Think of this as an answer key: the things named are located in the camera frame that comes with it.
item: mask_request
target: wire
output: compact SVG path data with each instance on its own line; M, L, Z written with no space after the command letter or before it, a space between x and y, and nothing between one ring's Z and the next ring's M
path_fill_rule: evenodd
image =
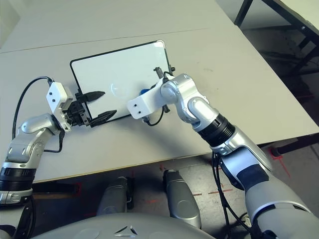
M227 214L227 210L226 210L227 207L226 207L226 204L225 204L225 198L223 197L222 190L219 189L220 180L217 178L218 163L216 163L216 154L214 152L212 154L212 159L211 160L212 160L211 163L212 163L212 168L213 168L214 179L215 179L215 182L216 182L216 185L217 185L220 201L221 201L221 204L222 204L222 207L223 207L223 211L224 211L227 235L228 235L228 238L231 238L231 230L230 230L229 218L228 218L228 214Z
M168 71L164 71L163 74L164 74L164 76L165 76L166 74L169 74L170 76L173 76L173 74L172 74L171 72L168 72Z
M21 106L21 103L22 103L22 100L23 100L23 97L25 95L25 93L27 92L27 90L30 88L30 86L34 83L34 82L37 82L38 80L47 80L49 84L51 84L53 82L53 80L50 78L50 77L47 77L47 76L40 76L38 78L35 78L34 80L32 80L23 90L20 98L19 98L19 101L18 101L18 104L16 105L16 108L15 108L15 113L14 113L14 118L13 118L13 125L12 125L12 139L15 138L15 132L16 132L16 121L17 121L17 118L18 118L18 114L19 114L19 109L20 109L20 106ZM45 149L44 152L50 152L50 153L59 153L61 152L62 150L62 145L63 145L63 138L65 136L65 131L60 128L60 134L59 134L59 149L58 150L50 150L50 149Z
M63 146L63 138L65 136L65 131L61 128L60 129L60 134L59 134L59 149L58 150L51 150L51 149L45 149L44 152L49 152L49 153L59 153L62 150Z
M220 183L220 177L219 177L219 170L218 170L218 165L219 165L219 155L215 154L213 152L212 154L212 168L213 168L213 175L214 175L214 179L215 179L215 182L216 182L216 185L217 185L217 189L218 189L218 192L219 192L219 196L220 196L220 201L221 201L221 204L223 206L223 211L224 211L224 216L225 216L225 221L226 221L226 228L227 228L227 234L228 234L228 237L230 238L231 236L231 231L230 231L230 226L229 226L229 218L228 218L228 214L227 214L227 208L228 210L230 211L230 213L234 216L234 218L236 219L236 221L248 232L250 232L250 228L244 224L241 219L236 215L236 213L234 212L234 210L230 207L227 199L225 198L225 195L222 191L222 188L221 188L221 183Z
M35 208L35 202L34 202L34 197L31 195L31 205L32 205L32 222L31 222L31 228L28 233L28 236L26 237L27 239L31 238L34 228L35 228L35 220L36 220L36 208Z
M156 123L150 123L149 121L146 121L146 123L147 123L149 126L155 126L155 125L157 125L157 124L161 121L161 118L163 117L163 114L164 114L164 107L161 108L161 114L160 114L159 120L158 120Z
M15 109L15 113L14 113L14 118L13 118L13 126L12 126L12 139L15 138L15 131L16 131L16 120L18 118L18 113L19 113L19 109L20 109L20 106L21 106L21 103L22 103L22 100L23 100L23 97L26 93L26 91L30 88L30 86L38 81L38 80L42 80L42 79L46 79L47 81L53 81L51 78L47 77L47 76L40 76L38 78L35 78L33 81L31 81L23 90L21 96L20 96L20 99L18 101L18 104L16 106L16 109Z

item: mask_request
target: blue object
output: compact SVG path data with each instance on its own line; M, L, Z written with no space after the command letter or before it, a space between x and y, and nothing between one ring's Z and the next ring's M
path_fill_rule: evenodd
M142 89L141 92L140 92L140 95L146 93L147 91L149 91L149 89Z

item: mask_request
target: floor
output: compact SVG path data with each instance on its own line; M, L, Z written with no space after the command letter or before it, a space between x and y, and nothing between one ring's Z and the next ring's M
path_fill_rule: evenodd
M273 52L294 55L297 58L305 53L297 49L300 36L295 32L286 31L245 31L252 44L262 51L265 59L277 74L282 74L295 64L295 59L278 60ZM301 102L311 117L319 123L318 103L319 84L318 75L296 78L285 81L287 87ZM281 146L295 139L273 143ZM269 154L268 147L263 148ZM37 221L34 235L51 229L93 217L104 189L108 183L118 176L135 179L134 203L130 212L144 212L149 214L169 216L167 199L163 191L162 176L166 169L179 170L181 176L188 183L195 196L201 212L202 229L216 238L224 238L224 215L213 180L210 165L211 155L169 160L159 163L120 169L99 174L59 180L60 183L77 184L80 192L72 197L63 199L36 200ZM319 217L319 190L317 179L319 175L319 144L314 144L284 155L282 159L272 160L274 175L288 184L303 199L312 212ZM225 197L237 215L246 212L244 192L234 188L223 174L221 182Z

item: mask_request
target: table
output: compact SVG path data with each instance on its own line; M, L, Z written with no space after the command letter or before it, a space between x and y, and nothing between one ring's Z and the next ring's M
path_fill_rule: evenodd
M280 16L286 19L292 26L299 30L305 39L299 44L299 47L304 48L310 41L316 47L309 52L303 60L299 62L288 74L288 77L294 75L304 75L319 72L318 69L310 69L300 72L300 70L313 58L319 56L319 18L318 0L262 0L265 4L276 11ZM237 14L234 24L241 26L251 3L253 0L244 0Z
M0 51L1 154L10 142L18 97L30 80L47 75L76 92L69 67L72 59L158 39L165 42L175 74L192 76L211 104L255 143L319 131L214 1L183 3L35 0ZM47 89L45 81L30 88L20 108L18 125L49 112ZM72 128L60 154L43 154L35 181L209 152L208 144L178 118L173 106L170 109L156 127L124 118L95 128ZM46 146L57 147L57 137Z

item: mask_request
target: robotic arm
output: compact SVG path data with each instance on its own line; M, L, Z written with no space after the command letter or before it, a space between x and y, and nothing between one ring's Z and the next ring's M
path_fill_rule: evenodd
M286 184L271 174L263 151L237 126L212 108L187 74L162 78L155 87L128 102L135 119L175 104L178 116L221 155L221 168L232 185L245 190L253 228L272 238L316 238L319 219Z
M19 127L0 171L0 239L24 239L32 233L35 224L32 183L43 152L60 152L64 134L71 131L71 126L94 127L105 123L116 112L108 111L91 120L86 117L81 103L96 100L104 92L78 95L72 102L67 87L59 82L50 81L49 84L46 98L52 114L30 118ZM59 135L60 149L45 150L46 143L54 135Z

